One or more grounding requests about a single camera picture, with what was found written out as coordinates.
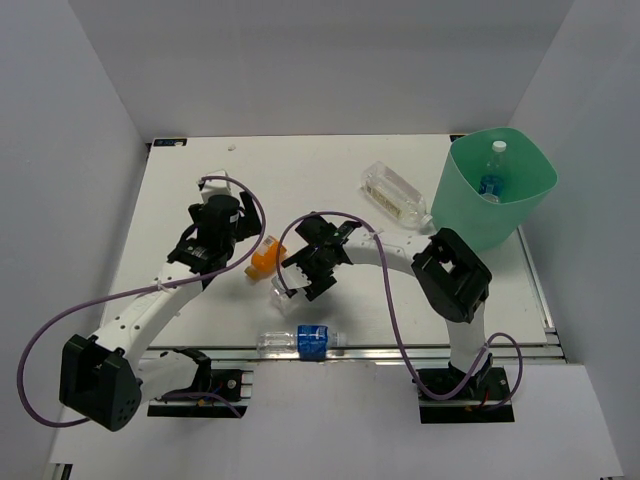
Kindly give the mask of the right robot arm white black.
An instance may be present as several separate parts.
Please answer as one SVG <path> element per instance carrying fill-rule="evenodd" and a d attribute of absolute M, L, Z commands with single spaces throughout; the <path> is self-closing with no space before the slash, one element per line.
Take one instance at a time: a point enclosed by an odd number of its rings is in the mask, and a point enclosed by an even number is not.
<path fill-rule="evenodd" d="M 313 301 L 336 284 L 334 270 L 341 265 L 371 265 L 381 269 L 393 334 L 401 336 L 392 294 L 391 271 L 413 276 L 432 308 L 446 324 L 450 358 L 446 371 L 452 389 L 437 393 L 425 384 L 430 398 L 459 395 L 477 397 L 488 385 L 491 367 L 484 311 L 492 275 L 479 257 L 453 230 L 432 235 L 401 236 L 376 231 L 365 220 L 345 214 L 344 223 L 329 222 L 331 212 L 312 212 L 290 227 L 305 246 L 276 268 L 278 286 L 288 297 L 302 294 Z"/>

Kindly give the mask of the clear bottle dark blue label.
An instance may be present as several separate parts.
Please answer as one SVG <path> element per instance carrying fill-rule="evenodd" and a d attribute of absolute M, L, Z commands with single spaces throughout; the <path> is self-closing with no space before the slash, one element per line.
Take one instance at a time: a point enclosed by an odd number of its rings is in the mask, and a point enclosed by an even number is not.
<path fill-rule="evenodd" d="M 331 349 L 345 346 L 345 337 L 326 325 L 298 325 L 292 332 L 266 332 L 259 336 L 261 357 L 297 354 L 302 361 L 322 361 Z"/>

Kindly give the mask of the orange juice bottle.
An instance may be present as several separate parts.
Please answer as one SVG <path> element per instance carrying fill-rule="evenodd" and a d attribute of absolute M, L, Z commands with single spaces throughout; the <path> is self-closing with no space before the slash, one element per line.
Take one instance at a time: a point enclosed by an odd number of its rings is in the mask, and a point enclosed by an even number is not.
<path fill-rule="evenodd" d="M 268 235 L 251 256 L 250 264 L 244 272 L 253 281 L 264 280 L 276 271 L 276 264 L 286 258 L 287 248 L 280 246 L 279 241 Z"/>

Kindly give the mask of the clear bottle blue green label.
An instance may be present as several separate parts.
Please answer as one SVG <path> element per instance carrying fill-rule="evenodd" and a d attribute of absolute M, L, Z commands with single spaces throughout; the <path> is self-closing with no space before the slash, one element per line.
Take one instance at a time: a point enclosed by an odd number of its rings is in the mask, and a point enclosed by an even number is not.
<path fill-rule="evenodd" d="M 271 303 L 285 316 L 291 316 L 294 311 L 307 303 L 304 288 L 289 296 L 281 289 L 277 275 L 271 279 Z"/>

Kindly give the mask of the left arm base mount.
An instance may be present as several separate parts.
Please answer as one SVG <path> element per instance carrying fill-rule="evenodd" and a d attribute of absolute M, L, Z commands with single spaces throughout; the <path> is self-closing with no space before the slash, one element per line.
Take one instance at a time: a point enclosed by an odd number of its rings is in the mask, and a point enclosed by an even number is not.
<path fill-rule="evenodd" d="M 195 348 L 166 350 L 134 372 L 149 417 L 241 418 L 251 397 L 251 370 L 224 367 Z"/>

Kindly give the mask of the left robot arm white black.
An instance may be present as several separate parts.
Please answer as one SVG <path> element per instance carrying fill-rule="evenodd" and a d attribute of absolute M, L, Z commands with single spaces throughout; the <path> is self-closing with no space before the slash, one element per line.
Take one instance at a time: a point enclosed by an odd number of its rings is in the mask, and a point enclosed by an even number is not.
<path fill-rule="evenodd" d="M 63 347 L 59 399 L 110 431 L 122 429 L 138 408 L 162 398 L 215 396 L 211 361 L 188 347 L 145 362 L 164 327 L 211 281 L 228 270 L 235 246 L 263 234 L 261 210 L 246 191 L 213 194 L 189 208 L 191 225 L 169 253 L 151 290 L 140 293 L 110 323 Z"/>

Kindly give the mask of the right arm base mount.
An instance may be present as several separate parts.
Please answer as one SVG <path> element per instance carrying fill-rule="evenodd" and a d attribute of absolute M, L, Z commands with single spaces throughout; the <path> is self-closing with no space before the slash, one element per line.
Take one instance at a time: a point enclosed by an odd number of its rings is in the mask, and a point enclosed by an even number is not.
<path fill-rule="evenodd" d="M 514 423 L 511 401 L 497 407 L 510 393 L 503 367 L 491 367 L 478 386 L 466 386 L 455 397 L 436 401 L 418 390 L 420 423 L 444 424 L 494 424 Z"/>

